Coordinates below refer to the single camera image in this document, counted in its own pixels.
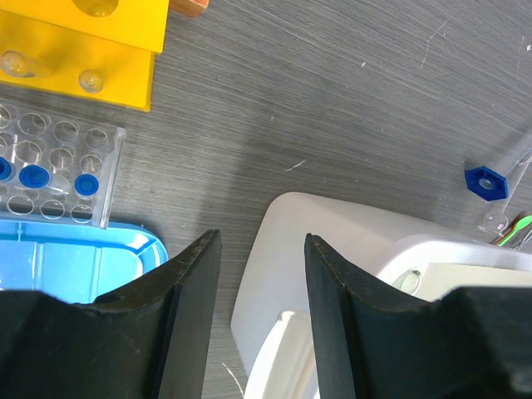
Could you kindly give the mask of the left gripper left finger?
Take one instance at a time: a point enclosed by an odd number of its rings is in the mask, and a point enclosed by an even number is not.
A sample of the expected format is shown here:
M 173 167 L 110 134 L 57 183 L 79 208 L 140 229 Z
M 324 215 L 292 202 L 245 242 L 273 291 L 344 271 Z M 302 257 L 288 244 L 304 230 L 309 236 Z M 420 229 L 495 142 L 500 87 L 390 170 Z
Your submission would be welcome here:
M 2 292 L 2 397 L 201 397 L 221 252 L 209 230 L 89 304 Z

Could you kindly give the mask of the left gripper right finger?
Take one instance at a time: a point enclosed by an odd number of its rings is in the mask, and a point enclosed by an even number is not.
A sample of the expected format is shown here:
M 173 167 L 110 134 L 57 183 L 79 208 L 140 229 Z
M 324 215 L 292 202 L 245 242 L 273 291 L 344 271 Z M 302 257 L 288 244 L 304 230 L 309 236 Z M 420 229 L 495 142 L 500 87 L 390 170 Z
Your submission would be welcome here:
M 415 298 L 308 234 L 305 274 L 323 398 L 528 398 L 529 288 Z

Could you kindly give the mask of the white plastic bin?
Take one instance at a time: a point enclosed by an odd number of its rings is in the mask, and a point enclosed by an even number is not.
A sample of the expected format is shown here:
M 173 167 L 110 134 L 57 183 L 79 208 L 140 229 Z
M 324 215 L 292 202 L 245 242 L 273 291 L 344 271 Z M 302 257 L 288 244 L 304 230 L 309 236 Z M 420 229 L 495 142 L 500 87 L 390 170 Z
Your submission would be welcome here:
M 317 398 L 304 266 L 307 234 L 392 283 L 422 273 L 427 301 L 460 286 L 528 287 L 527 253 L 479 244 L 423 219 L 338 199 L 290 192 L 268 207 L 239 287 L 231 331 L 248 375 L 247 398 Z

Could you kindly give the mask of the blue hexagonal cap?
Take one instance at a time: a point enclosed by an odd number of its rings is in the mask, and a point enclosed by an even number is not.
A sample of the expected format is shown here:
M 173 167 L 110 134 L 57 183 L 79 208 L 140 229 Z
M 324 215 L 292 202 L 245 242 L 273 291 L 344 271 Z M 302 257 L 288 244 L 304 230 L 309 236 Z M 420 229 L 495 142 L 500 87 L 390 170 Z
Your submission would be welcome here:
M 509 197 L 510 174 L 531 155 L 531 134 L 526 133 L 492 166 L 464 171 L 466 188 L 487 202 Z

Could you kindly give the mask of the capped test tube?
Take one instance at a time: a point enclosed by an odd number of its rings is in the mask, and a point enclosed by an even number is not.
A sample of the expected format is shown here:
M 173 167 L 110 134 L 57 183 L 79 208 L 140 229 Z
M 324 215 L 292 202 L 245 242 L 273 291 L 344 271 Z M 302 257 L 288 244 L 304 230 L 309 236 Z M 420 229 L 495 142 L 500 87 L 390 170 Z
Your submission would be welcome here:
M 91 174 L 82 174 L 76 177 L 74 189 L 81 197 L 92 197 L 100 188 L 99 180 Z
M 69 180 L 53 174 L 40 165 L 27 165 L 21 168 L 18 179 L 22 186 L 31 190 L 46 190 L 55 195 L 68 195 Z
M 0 157 L 0 181 L 8 182 L 13 179 L 16 174 L 16 168 L 9 160 Z

